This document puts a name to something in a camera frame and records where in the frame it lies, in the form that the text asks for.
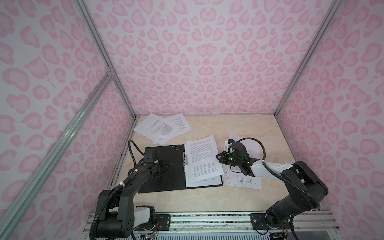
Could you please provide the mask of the paper with diagram bottom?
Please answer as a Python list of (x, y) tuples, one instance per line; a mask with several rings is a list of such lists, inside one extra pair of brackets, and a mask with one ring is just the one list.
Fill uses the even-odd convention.
[(239, 167), (223, 165), (223, 171), (223, 182), (226, 186), (255, 190), (262, 189), (262, 180), (260, 177), (245, 176)]

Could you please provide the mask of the printed paper stack top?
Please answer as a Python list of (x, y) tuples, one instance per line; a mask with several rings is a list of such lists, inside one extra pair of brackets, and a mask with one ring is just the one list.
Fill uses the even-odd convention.
[(209, 178), (195, 183), (191, 183), (188, 178), (186, 178), (186, 188), (203, 188), (203, 187), (217, 187), (222, 186), (223, 181), (221, 176), (216, 176), (214, 178)]

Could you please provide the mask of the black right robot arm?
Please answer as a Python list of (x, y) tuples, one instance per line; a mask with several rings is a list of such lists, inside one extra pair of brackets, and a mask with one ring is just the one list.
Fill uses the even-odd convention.
[(288, 195), (266, 210), (266, 215), (261, 220), (264, 226), (277, 229), (291, 217), (320, 209), (320, 202), (328, 195), (329, 190), (306, 163), (269, 163), (266, 161), (265, 149), (262, 152), (263, 157), (255, 159), (250, 158), (245, 148), (231, 146), (228, 151), (216, 155), (216, 159), (225, 166), (240, 168), (241, 174), (245, 176), (269, 178), (284, 183)]

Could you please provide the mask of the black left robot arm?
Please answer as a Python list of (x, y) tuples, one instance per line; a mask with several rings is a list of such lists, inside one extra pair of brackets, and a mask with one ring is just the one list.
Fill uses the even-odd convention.
[(112, 190), (102, 191), (91, 223), (90, 239), (128, 238), (139, 226), (149, 230), (156, 229), (154, 207), (134, 207), (134, 196), (147, 181), (157, 180), (171, 166), (168, 159), (142, 159), (119, 185)]

